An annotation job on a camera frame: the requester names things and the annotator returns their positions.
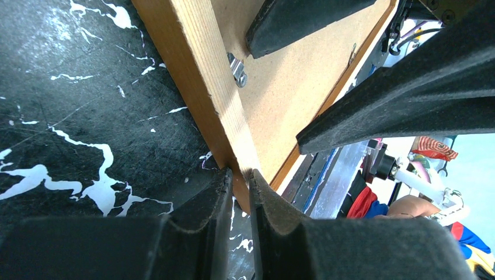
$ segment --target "screw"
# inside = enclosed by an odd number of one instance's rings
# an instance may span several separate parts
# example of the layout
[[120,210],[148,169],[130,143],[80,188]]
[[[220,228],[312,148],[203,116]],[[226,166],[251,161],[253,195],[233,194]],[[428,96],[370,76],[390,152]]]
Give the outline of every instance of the screw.
[[244,86],[246,86],[246,82],[248,81],[247,79],[248,79],[248,76],[246,75],[246,73],[242,72],[239,80],[236,80],[235,82],[237,83],[237,86],[239,86],[240,88],[243,88]]
[[427,2],[427,6],[430,10],[434,11],[438,8],[438,3],[440,2],[440,0],[428,0]]
[[452,10],[446,10],[442,15],[442,21],[445,25],[450,25],[455,20],[455,13]]

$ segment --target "particle board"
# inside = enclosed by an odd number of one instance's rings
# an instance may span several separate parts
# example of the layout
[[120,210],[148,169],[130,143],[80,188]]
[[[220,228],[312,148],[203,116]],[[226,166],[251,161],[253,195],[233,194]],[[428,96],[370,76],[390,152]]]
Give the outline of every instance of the particle board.
[[393,16],[387,12],[396,1],[377,0],[366,9],[258,59],[249,56],[245,34],[263,0],[211,2],[226,50],[244,60],[248,80],[246,87],[239,89],[239,96],[263,175],[274,182],[281,166],[297,152],[296,134],[316,116],[330,90],[343,77],[353,45],[356,43],[356,51],[362,50],[365,40],[386,15],[380,23],[384,30]]

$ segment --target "white paint splatter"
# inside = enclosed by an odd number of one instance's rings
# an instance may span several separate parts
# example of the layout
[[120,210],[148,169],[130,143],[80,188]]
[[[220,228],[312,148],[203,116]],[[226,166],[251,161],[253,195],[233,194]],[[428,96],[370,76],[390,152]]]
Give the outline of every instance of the white paint splatter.
[[85,198],[86,196],[88,196],[90,199],[92,199],[96,203],[96,206],[103,213],[103,216],[107,216],[110,213],[110,211],[114,208],[115,199],[116,199],[115,194],[119,193],[119,191],[114,191],[111,187],[117,183],[126,184],[126,190],[131,191],[131,194],[128,196],[126,203],[124,203],[121,206],[122,212],[120,212],[118,216],[125,216],[127,214],[127,211],[129,210],[129,207],[132,206],[134,202],[143,202],[145,200],[153,200],[160,204],[169,204],[170,212],[173,211],[172,202],[159,201],[151,198],[137,197],[133,195],[132,186],[130,186],[128,183],[124,183],[122,181],[118,181],[113,178],[110,178],[106,174],[106,170],[113,164],[113,154],[108,144],[86,144],[81,141],[72,140],[69,137],[69,135],[64,133],[63,131],[56,130],[53,127],[51,128],[51,130],[55,132],[57,135],[63,137],[67,142],[71,144],[83,145],[83,146],[102,150],[104,161],[98,171],[99,180],[98,181],[93,180],[93,185],[89,186],[88,188],[82,191],[81,198]]
[[6,156],[8,156],[12,152],[11,149],[5,149],[0,152],[0,160],[4,160]]
[[94,76],[93,75],[90,75],[90,76],[76,76],[76,77],[71,77],[71,76],[69,76],[67,74],[58,74],[58,76],[52,76],[50,78],[50,80],[53,81],[53,80],[59,79],[61,77],[65,77],[65,78],[67,78],[67,79],[69,79],[71,81],[74,81],[74,83],[78,83],[78,81],[89,79],[89,78],[92,78]]
[[86,10],[92,11],[92,12],[97,12],[100,14],[100,16],[104,16],[104,14],[102,14],[102,11],[100,9],[89,9],[89,8],[84,7],[81,4],[74,3],[74,1],[71,0],[71,8],[69,10],[69,13],[82,12],[82,13],[77,13],[79,15],[79,17],[82,18],[82,16],[86,14]]
[[142,48],[144,48],[144,34],[142,33],[141,29],[140,29],[140,33],[141,33]]
[[158,116],[156,115],[156,116],[154,116],[154,117],[146,118],[146,119],[144,119],[144,120],[139,120],[138,122],[141,122],[141,121],[149,121],[149,120],[152,120],[152,119],[154,119],[154,118],[158,118]]
[[233,229],[233,217],[235,215],[235,197],[232,196],[232,216],[231,216],[231,231]]
[[202,159],[202,160],[203,160],[203,162],[201,163],[201,168],[206,169],[206,170],[210,170],[210,169],[208,169],[208,168],[206,168],[206,167],[205,167],[205,164],[206,164],[206,161],[207,161],[209,158],[211,158],[211,156],[212,156],[212,155],[213,155],[213,154],[211,153],[211,151],[209,151],[206,155],[204,155],[204,156],[200,156],[200,159]]
[[124,93],[124,90],[122,89],[122,87],[121,86],[117,86],[117,89],[118,89],[118,92],[120,92],[120,95],[123,98],[126,98],[126,94]]
[[39,121],[22,121],[22,124],[37,124]]
[[148,66],[146,69],[144,69],[144,71],[141,73],[141,75],[146,75],[149,71],[153,71],[155,69],[156,68],[153,66]]
[[129,13],[124,7],[116,6],[113,4],[107,4],[103,0],[102,2],[110,7],[110,9],[114,10],[115,16],[112,16],[111,14],[106,14],[107,17],[111,18],[113,20],[113,23],[115,23],[116,26],[126,29],[126,28],[136,28],[136,26],[132,25],[131,23],[131,18],[129,17]]
[[235,251],[235,250],[237,250],[237,249],[240,249],[241,247],[243,247],[244,249],[246,249],[246,251],[248,253],[251,253],[253,251],[253,248],[254,248],[253,247],[253,240],[252,239],[243,239],[240,242],[239,246],[237,246],[235,249],[233,249],[232,252]]
[[12,162],[4,163],[1,162],[0,173],[9,174],[10,176],[21,176],[24,177],[20,182],[14,184],[9,189],[7,189],[4,193],[0,194],[0,200],[4,200],[10,197],[14,197],[19,194],[23,194],[27,191],[30,191],[37,186],[39,186],[44,181],[45,188],[55,191],[55,190],[72,190],[72,195],[81,192],[82,184],[77,181],[52,181],[52,178],[48,175],[47,168],[42,164],[37,164],[29,169],[16,169],[16,170],[8,170],[3,171],[2,169],[6,166],[12,165]]
[[173,203],[172,202],[160,201],[160,200],[156,200],[156,199],[152,199],[152,198],[147,198],[147,197],[142,198],[142,197],[135,196],[135,195],[133,195],[133,188],[129,184],[127,184],[126,190],[130,190],[131,193],[129,194],[129,197],[127,198],[126,203],[124,203],[123,205],[120,206],[120,207],[122,207],[122,212],[120,212],[117,215],[117,217],[125,217],[127,215],[127,211],[129,211],[129,208],[131,208],[133,203],[143,202],[146,200],[153,200],[153,201],[160,203],[160,204],[169,204],[170,205],[170,210],[168,212],[163,212],[163,213],[160,213],[159,215],[169,214],[173,211]]
[[88,40],[88,36],[91,37],[91,38],[97,38],[97,39],[100,39],[100,41],[103,41],[102,38],[92,34],[91,32],[89,32],[87,29],[85,29],[84,27],[79,27],[81,29],[81,35],[82,37],[84,38],[84,40],[86,40],[86,42],[88,42],[88,44],[90,44],[89,40]]
[[229,239],[230,239],[230,240],[234,240],[234,239],[236,239],[236,238],[237,238],[237,237],[239,237],[239,236],[240,236],[240,234],[237,234],[237,235],[236,235],[236,236],[234,236],[234,237],[229,237]]
[[117,48],[119,48],[119,49],[121,49],[121,50],[125,51],[128,55],[130,55],[130,56],[134,57],[134,58],[135,58],[135,59],[137,59],[137,60],[148,60],[148,59],[150,59],[148,56],[145,56],[145,57],[137,57],[135,54],[130,53],[130,52],[129,52],[129,51],[127,51],[125,48],[120,47],[119,45],[115,45],[115,46],[116,46]]
[[187,109],[187,107],[181,107],[181,108],[177,108],[177,109],[173,109],[173,110],[170,110],[170,112],[168,112],[167,114],[172,114],[172,113],[176,113],[180,110],[184,110],[184,109]]

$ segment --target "blue fabric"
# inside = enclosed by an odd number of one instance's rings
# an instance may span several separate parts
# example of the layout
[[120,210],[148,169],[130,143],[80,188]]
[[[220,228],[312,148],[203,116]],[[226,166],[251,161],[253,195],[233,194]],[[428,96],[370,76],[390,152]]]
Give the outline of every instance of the blue fabric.
[[473,251],[471,251],[471,249],[469,249],[465,244],[462,244],[461,242],[458,243],[459,243],[459,247],[461,248],[461,252],[464,255],[464,258],[466,258],[466,260],[471,258]]
[[462,236],[461,239],[459,239],[459,243],[461,244],[461,250],[464,253],[464,247],[471,252],[469,248],[466,246],[463,246],[464,244],[473,246],[474,248],[477,248],[479,250],[482,250],[482,252],[485,252],[487,254],[491,253],[490,247],[488,247],[476,234],[474,234],[471,230],[466,228],[464,226],[464,230],[462,231]]
[[378,215],[386,215],[388,213],[388,206],[386,204],[380,204],[378,200],[373,201],[371,206],[369,206],[368,212],[364,216],[364,219],[371,219]]

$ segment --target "black plastic component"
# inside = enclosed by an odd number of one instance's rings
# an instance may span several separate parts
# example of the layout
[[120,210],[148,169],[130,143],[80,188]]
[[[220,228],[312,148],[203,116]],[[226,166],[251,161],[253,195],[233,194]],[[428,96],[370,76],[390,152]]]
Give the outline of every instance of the black plastic component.
[[253,58],[271,54],[376,0],[265,0],[246,34]]
[[390,176],[393,166],[395,165],[395,157],[384,155],[382,160],[377,164],[376,177],[386,180]]
[[399,41],[400,28],[409,13],[407,8],[410,7],[410,1],[411,0],[399,0],[397,11],[385,30],[385,39],[381,41],[382,53],[387,53],[389,51],[390,39],[393,39],[392,45],[395,45]]
[[[378,145],[377,140],[371,139],[368,142],[368,147],[370,148],[376,148],[377,145]],[[382,148],[378,151],[378,154],[375,159],[372,157],[372,155],[366,155],[364,157],[362,161],[363,163],[362,170],[363,172],[365,172],[364,180],[366,181],[366,183],[368,184],[373,183],[373,179],[377,176],[378,167],[380,165],[380,162],[383,160],[385,156],[387,147],[388,147],[387,144],[382,144]]]
[[256,279],[475,278],[454,238],[435,222],[313,220],[257,170],[249,187]]
[[299,151],[379,137],[495,132],[494,47],[495,1],[481,1],[312,121],[297,135]]
[[40,218],[0,250],[0,279],[226,279],[232,172],[171,216]]

